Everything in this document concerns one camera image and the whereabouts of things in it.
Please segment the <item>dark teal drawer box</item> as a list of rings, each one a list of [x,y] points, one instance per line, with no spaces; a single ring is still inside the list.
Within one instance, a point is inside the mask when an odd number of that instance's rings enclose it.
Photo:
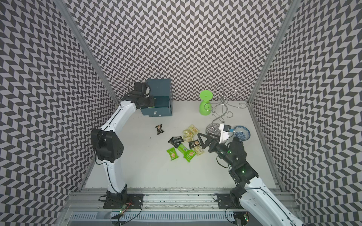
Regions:
[[[168,117],[173,115],[173,97],[171,79],[148,79],[150,95],[154,97],[155,106],[143,108],[141,112],[149,117]]]

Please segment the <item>green cookie packet long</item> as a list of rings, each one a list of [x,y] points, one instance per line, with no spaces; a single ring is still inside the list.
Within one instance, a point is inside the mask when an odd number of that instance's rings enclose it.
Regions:
[[[189,149],[187,149],[183,143],[181,143],[177,149],[185,156],[187,154],[187,152],[189,151]]]

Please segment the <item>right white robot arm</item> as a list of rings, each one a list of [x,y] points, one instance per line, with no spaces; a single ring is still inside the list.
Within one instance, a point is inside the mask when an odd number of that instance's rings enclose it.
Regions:
[[[198,139],[203,149],[209,148],[230,167],[229,174],[236,186],[230,191],[233,206],[251,213],[263,226],[305,226],[269,190],[258,173],[246,160],[243,142],[234,137],[227,145],[202,133]]]

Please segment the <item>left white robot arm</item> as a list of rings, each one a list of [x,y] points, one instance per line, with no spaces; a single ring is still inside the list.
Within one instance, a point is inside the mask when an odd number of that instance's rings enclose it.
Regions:
[[[154,98],[151,88],[145,82],[135,82],[127,92],[110,119],[99,129],[91,131],[91,143],[95,151],[95,163],[103,165],[108,180],[105,202],[125,204],[128,199],[127,185],[121,178],[122,169],[117,166],[124,151],[120,133],[128,119],[138,109],[153,107]]]

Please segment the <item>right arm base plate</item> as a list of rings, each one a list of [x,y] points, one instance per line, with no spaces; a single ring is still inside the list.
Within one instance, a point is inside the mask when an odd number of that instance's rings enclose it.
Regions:
[[[241,209],[239,199],[232,194],[216,194],[216,201],[221,210]]]

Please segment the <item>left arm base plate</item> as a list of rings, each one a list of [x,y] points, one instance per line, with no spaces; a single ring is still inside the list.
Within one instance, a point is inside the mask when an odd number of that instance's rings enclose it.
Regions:
[[[107,192],[103,209],[120,210],[124,206],[131,210],[140,210],[144,194],[123,194],[118,195]]]

